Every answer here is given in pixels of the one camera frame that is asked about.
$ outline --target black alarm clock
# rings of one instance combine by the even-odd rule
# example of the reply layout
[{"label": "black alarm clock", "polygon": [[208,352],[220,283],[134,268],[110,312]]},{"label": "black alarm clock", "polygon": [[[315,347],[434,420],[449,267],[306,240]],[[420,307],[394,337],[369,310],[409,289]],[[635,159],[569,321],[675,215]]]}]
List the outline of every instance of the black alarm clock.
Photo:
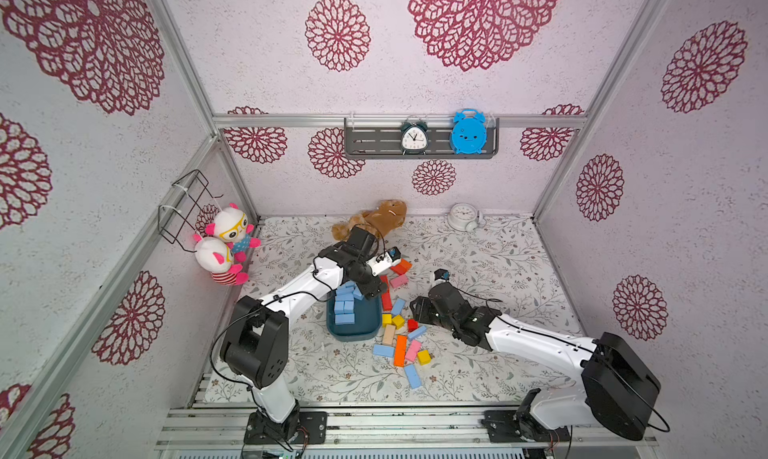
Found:
[{"label": "black alarm clock", "polygon": [[427,123],[422,120],[406,122],[400,128],[400,149],[403,154],[423,154],[429,145]]}]

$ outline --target plush toy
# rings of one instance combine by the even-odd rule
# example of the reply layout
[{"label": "plush toy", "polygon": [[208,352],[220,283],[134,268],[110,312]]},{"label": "plush toy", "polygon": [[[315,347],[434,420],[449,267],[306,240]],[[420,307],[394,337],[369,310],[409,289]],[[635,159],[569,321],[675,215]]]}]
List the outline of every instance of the plush toy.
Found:
[{"label": "plush toy", "polygon": [[214,217],[214,222],[205,227],[207,235],[221,239],[232,249],[232,254],[238,262],[245,261],[248,248],[261,245],[260,240],[250,236],[253,231],[254,225],[248,224],[245,213],[237,209],[235,203],[230,203],[230,207],[222,209]]},{"label": "plush toy", "polygon": [[404,201],[386,200],[379,204],[375,211],[363,211],[355,214],[346,224],[334,224],[331,227],[333,239],[343,241],[350,234],[352,227],[359,225],[377,238],[389,234],[406,222],[408,207]]},{"label": "plush toy", "polygon": [[248,280],[242,264],[233,264],[230,248],[215,237],[200,237],[194,235],[197,244],[194,247],[194,257],[203,269],[210,272],[214,281],[225,285],[240,285]]}]

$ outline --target brown stuffed animal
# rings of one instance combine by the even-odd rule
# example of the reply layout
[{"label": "brown stuffed animal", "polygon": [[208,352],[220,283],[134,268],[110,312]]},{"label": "brown stuffed animal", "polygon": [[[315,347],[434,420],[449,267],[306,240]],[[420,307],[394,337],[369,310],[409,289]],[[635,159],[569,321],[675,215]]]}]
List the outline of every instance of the brown stuffed animal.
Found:
[{"label": "brown stuffed animal", "polygon": [[333,239],[343,241],[355,225],[360,225],[364,230],[375,235],[376,238],[380,238],[406,222],[407,210],[404,201],[382,201],[379,204],[379,209],[375,211],[363,211],[361,214],[355,214],[346,224],[334,224],[331,227]]}]

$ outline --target blue alarm clock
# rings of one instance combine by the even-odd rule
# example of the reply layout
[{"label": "blue alarm clock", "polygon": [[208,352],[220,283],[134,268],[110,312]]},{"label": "blue alarm clock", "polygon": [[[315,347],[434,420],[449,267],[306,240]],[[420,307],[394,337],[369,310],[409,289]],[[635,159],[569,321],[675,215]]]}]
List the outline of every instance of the blue alarm clock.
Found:
[{"label": "blue alarm clock", "polygon": [[[467,117],[464,113],[472,111],[474,116]],[[456,154],[480,154],[488,139],[485,130],[485,116],[476,109],[464,109],[457,112],[453,118],[456,126],[451,132],[451,149]]]}]

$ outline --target table surface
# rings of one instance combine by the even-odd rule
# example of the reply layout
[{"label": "table surface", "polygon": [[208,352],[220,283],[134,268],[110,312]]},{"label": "table surface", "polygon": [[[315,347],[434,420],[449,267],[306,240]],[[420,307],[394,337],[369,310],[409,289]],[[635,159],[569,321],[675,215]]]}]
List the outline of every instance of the table surface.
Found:
[{"label": "table surface", "polygon": [[[331,225],[346,217],[270,217],[261,230],[262,246],[250,267],[244,294],[265,295],[305,269],[323,247],[335,243]],[[489,216],[474,233],[451,229],[445,216],[408,217],[386,237],[413,264],[408,284],[392,291],[392,301],[410,302],[426,295],[432,272],[446,269],[458,288],[503,301],[494,308],[524,322],[571,335],[581,326],[565,299],[552,264],[528,217]],[[473,305],[482,301],[466,298]],[[450,331],[428,325],[422,348],[432,362],[416,366],[422,387],[411,389],[403,368],[392,359],[372,355],[375,339],[340,342],[326,329],[325,304],[316,303],[290,332],[290,356],[283,374],[300,401],[323,402],[497,402],[519,401],[533,387],[565,385],[567,377],[510,354],[467,346]],[[403,317],[411,317],[406,306]],[[406,328],[398,332],[407,332]],[[224,374],[226,364],[216,366]],[[206,402],[251,402],[245,387],[210,378]]]}]

